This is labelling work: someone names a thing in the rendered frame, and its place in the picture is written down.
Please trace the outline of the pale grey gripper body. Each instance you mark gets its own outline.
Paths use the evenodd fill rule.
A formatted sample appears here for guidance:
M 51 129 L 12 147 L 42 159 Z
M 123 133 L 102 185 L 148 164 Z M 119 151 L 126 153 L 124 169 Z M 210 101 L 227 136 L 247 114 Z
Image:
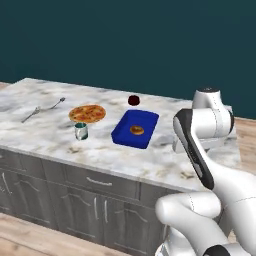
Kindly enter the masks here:
M 223 146 L 224 142 L 227 139 L 229 139 L 229 137 L 199 139 L 199 141 L 205 150 L 209 150 L 212 148 Z M 181 141 L 179 140 L 179 138 L 176 135 L 173 136 L 172 148 L 175 153 L 184 153 L 185 152 L 185 149 L 184 149 Z

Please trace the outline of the round pizza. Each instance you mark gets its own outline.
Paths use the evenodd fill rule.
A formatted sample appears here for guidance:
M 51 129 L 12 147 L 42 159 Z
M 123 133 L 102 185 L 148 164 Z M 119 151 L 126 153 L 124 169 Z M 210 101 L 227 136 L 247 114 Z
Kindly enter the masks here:
M 76 123 L 95 123 L 102 120 L 105 115 L 105 109 L 96 104 L 75 107 L 69 112 L 70 120 Z

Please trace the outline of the blue rectangular tray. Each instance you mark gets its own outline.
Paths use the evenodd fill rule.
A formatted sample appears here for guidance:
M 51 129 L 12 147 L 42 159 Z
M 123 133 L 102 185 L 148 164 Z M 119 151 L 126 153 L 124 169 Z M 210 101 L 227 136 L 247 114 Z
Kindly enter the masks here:
M 116 144 L 146 149 L 151 140 L 159 115 L 143 110 L 127 110 L 111 133 L 112 141 Z M 143 129 L 142 134 L 134 134 L 133 126 Z

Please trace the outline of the dark red cup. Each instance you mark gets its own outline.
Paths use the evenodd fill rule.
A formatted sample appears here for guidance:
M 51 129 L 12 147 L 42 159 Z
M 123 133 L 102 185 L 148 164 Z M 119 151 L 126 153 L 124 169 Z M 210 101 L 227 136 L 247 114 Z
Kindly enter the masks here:
M 130 95 L 128 98 L 128 104 L 131 106 L 137 106 L 140 104 L 140 98 L 137 95 Z

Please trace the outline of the grey cupboard door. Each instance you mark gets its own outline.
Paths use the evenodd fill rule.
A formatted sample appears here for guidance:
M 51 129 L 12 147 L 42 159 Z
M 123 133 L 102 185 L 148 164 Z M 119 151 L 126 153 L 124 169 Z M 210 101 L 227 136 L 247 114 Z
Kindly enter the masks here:
M 46 182 L 0 168 L 0 181 L 2 183 L 2 172 L 5 172 L 9 189 L 12 192 L 12 195 L 9 195 L 6 190 L 15 215 L 23 220 L 57 229 L 55 213 Z
M 108 223 L 104 200 L 108 202 Z M 104 197 L 102 199 L 104 242 L 107 247 L 131 256 L 155 256 L 163 241 L 163 225 L 153 209 Z
M 61 232 L 97 244 L 103 243 L 100 199 L 95 193 L 48 183 L 58 228 Z M 98 220 L 94 198 L 97 197 Z

